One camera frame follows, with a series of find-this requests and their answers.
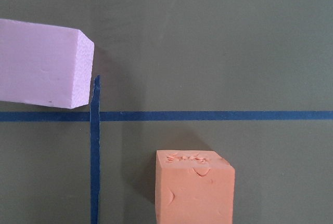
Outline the orange foam cube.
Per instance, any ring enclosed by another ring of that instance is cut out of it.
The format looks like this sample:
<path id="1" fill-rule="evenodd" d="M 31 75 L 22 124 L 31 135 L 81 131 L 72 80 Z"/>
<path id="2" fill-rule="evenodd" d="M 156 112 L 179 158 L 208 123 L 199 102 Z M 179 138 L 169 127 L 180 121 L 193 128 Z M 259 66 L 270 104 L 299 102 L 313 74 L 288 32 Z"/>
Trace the orange foam cube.
<path id="1" fill-rule="evenodd" d="M 157 223 L 232 223 L 235 169 L 214 151 L 156 151 Z"/>

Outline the light pink foam cube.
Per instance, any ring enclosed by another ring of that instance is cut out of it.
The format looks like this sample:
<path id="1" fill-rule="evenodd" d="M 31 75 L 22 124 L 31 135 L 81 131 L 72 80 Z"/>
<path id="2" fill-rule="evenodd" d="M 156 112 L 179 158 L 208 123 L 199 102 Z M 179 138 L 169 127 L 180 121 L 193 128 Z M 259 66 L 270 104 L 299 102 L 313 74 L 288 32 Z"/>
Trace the light pink foam cube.
<path id="1" fill-rule="evenodd" d="M 94 43 L 81 30 L 1 19 L 1 100 L 85 106 L 93 57 Z"/>

